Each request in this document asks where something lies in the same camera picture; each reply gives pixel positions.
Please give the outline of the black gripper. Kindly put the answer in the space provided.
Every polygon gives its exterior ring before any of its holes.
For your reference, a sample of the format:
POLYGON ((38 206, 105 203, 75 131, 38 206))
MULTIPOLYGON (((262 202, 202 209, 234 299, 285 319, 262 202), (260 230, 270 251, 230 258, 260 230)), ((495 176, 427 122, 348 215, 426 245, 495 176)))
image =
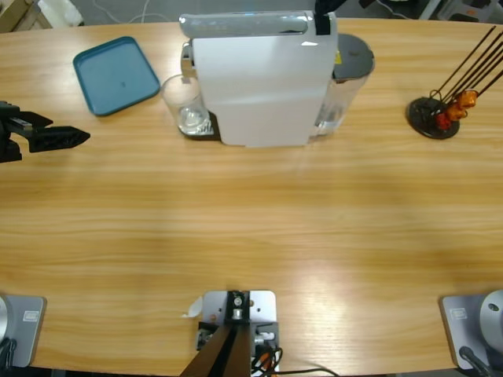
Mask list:
POLYGON ((11 139, 11 133, 19 134, 28 141, 29 152, 48 152, 74 148, 90 138, 90 134, 73 126, 43 128, 53 123, 35 112, 21 112, 6 101, 1 101, 1 163, 22 160, 19 145, 11 139))

